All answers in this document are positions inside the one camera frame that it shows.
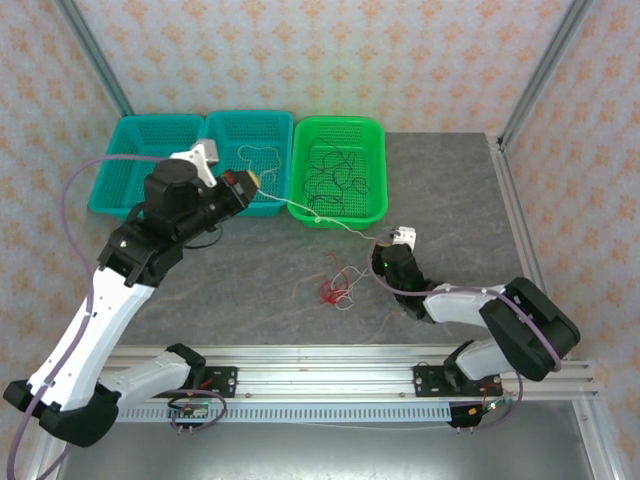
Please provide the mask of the teal plastic basket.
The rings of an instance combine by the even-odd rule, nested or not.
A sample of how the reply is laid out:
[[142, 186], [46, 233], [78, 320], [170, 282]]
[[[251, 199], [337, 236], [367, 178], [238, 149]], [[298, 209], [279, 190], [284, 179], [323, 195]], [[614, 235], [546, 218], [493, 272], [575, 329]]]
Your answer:
[[[106, 153], [167, 158], [189, 150], [203, 125], [204, 119], [193, 114], [127, 116], [118, 122]], [[144, 199], [144, 180], [154, 167], [152, 162], [138, 160], [104, 162], [88, 202], [89, 210], [125, 219]]]
[[248, 217], [280, 213], [289, 197], [293, 115], [279, 110], [229, 110], [209, 114], [201, 139], [215, 142], [216, 176], [225, 170], [250, 170], [261, 182], [261, 192], [242, 212]]

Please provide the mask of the green plastic basket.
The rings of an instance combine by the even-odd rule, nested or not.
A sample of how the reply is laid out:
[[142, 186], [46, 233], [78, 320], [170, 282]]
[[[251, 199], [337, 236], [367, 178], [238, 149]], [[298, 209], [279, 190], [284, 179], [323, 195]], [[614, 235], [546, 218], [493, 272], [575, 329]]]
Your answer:
[[295, 127], [289, 213], [311, 228], [366, 230], [388, 209], [385, 132], [373, 119], [313, 116]]

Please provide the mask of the right small circuit board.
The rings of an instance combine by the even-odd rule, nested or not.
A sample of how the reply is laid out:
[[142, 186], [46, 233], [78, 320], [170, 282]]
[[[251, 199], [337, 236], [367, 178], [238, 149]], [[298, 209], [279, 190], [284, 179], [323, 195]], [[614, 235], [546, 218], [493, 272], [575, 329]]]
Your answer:
[[493, 400], [486, 404], [473, 404], [465, 407], [465, 412], [471, 417], [483, 417], [484, 415], [496, 410], [499, 406], [510, 403], [510, 400], [500, 399]]

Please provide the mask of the small circuit board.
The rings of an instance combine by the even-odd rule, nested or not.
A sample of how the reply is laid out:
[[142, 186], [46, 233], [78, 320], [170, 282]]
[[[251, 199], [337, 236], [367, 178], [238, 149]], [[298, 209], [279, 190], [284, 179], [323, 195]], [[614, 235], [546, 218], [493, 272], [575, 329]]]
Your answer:
[[171, 416], [178, 419], [206, 419], [209, 415], [207, 402], [196, 402], [190, 399], [172, 400], [167, 404], [167, 407], [172, 411]]
[[484, 415], [496, 410], [499, 406], [510, 403], [510, 400], [500, 399], [493, 400], [486, 404], [473, 404], [465, 407], [465, 412], [471, 417], [483, 417]]

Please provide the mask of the left small circuit board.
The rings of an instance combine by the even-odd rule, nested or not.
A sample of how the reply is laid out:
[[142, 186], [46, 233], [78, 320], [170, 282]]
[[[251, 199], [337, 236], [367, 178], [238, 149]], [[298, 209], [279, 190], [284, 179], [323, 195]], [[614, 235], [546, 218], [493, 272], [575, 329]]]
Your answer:
[[206, 419], [209, 415], [207, 402], [196, 402], [190, 399], [172, 400], [167, 404], [167, 407], [172, 411], [171, 416], [178, 419]]

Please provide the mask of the right black mount plate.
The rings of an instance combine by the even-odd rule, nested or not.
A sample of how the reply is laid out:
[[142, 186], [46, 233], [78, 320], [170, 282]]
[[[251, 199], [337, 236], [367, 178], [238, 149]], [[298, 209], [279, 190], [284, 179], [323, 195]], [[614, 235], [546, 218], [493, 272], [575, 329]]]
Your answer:
[[504, 390], [493, 377], [470, 380], [457, 367], [419, 363], [413, 367], [417, 397], [500, 397]]

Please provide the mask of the black mount plate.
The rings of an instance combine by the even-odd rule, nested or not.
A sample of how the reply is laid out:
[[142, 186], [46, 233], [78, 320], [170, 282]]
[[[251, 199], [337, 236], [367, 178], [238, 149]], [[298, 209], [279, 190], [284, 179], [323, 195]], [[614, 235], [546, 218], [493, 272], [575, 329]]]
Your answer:
[[165, 391], [158, 398], [177, 399], [192, 396], [196, 390], [214, 392], [223, 398], [234, 398], [238, 368], [232, 366], [204, 366], [192, 369], [178, 391]]
[[500, 397], [504, 390], [493, 377], [470, 380], [457, 367], [419, 363], [413, 367], [417, 397]]

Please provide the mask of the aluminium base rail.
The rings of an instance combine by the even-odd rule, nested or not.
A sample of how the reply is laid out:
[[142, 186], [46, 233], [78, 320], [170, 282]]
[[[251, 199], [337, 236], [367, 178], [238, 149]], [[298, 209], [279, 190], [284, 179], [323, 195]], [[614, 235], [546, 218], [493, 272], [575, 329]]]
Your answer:
[[[414, 399], [413, 366], [440, 364], [453, 345], [309, 345], [191, 347], [208, 365], [239, 369], [237, 401], [355, 402]], [[151, 360], [163, 347], [120, 346], [107, 360], [112, 374]], [[542, 382], [524, 380], [523, 400], [601, 399], [588, 361], [564, 361]]]

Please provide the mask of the aluminium table side rail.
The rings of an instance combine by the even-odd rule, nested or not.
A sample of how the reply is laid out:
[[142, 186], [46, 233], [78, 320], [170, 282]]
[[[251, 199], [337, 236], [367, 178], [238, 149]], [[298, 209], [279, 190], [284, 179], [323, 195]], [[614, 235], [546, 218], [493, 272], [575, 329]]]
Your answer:
[[489, 154], [499, 183], [522, 273], [544, 294], [547, 293], [539, 262], [526, 225], [524, 210], [519, 200], [514, 177], [506, 153], [495, 136], [486, 136]]

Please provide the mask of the aluminium frame post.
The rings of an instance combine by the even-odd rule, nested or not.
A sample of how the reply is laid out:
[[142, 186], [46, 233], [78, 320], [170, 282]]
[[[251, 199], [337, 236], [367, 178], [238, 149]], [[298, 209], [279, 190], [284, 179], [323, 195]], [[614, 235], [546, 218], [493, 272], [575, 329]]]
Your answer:
[[120, 115], [122, 117], [133, 116], [135, 110], [112, 69], [106, 54], [86, 21], [77, 0], [53, 0], [53, 2], [64, 17], [85, 58], [91, 64]]
[[497, 143], [502, 152], [507, 152], [532, 113], [536, 102], [555, 72], [565, 51], [579, 30], [594, 0], [571, 0], [569, 8], [547, 44], [523, 93], [506, 122]]

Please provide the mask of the left black mount plate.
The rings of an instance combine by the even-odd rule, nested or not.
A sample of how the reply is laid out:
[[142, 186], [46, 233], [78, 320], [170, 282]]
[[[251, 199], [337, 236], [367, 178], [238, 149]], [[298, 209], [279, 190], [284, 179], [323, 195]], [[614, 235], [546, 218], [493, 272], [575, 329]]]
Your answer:
[[158, 398], [177, 399], [192, 396], [196, 390], [214, 392], [223, 398], [234, 398], [238, 368], [232, 366], [204, 366], [192, 369], [178, 391], [165, 391]]

